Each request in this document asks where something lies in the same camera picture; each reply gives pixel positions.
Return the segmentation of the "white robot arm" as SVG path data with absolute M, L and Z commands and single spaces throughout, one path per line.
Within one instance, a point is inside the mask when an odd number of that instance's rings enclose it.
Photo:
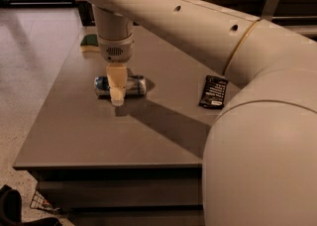
M 200 0 L 87 0 L 240 87 L 203 156 L 207 226 L 317 226 L 317 44 Z

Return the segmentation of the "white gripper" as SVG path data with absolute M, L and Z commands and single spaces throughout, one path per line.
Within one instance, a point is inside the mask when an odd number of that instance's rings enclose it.
M 101 56 L 108 62 L 106 74 L 109 84 L 111 102 L 114 106 L 122 106 L 126 96 L 128 72 L 122 62 L 127 62 L 134 52 L 132 35 L 120 40 L 106 40 L 97 37 Z

